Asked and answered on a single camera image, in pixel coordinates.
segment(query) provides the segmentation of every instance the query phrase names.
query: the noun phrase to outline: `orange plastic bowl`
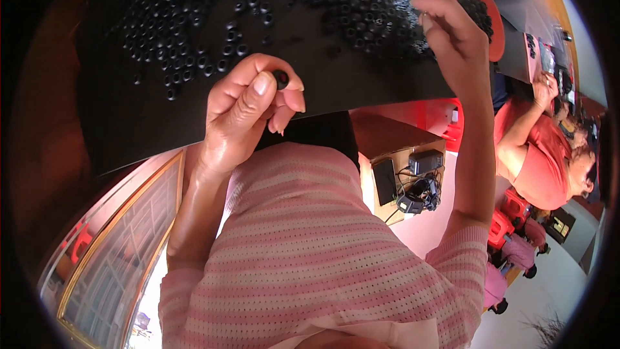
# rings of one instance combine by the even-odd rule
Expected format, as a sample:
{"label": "orange plastic bowl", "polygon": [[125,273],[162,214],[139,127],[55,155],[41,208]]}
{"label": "orange plastic bowl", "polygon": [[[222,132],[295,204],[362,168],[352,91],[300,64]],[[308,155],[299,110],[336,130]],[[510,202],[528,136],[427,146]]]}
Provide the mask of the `orange plastic bowl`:
{"label": "orange plastic bowl", "polygon": [[501,22],[500,10],[493,0],[482,0],[487,5],[487,14],[491,17],[493,36],[489,45],[489,60],[492,62],[499,61],[503,55],[504,45],[506,43],[503,33],[503,23]]}

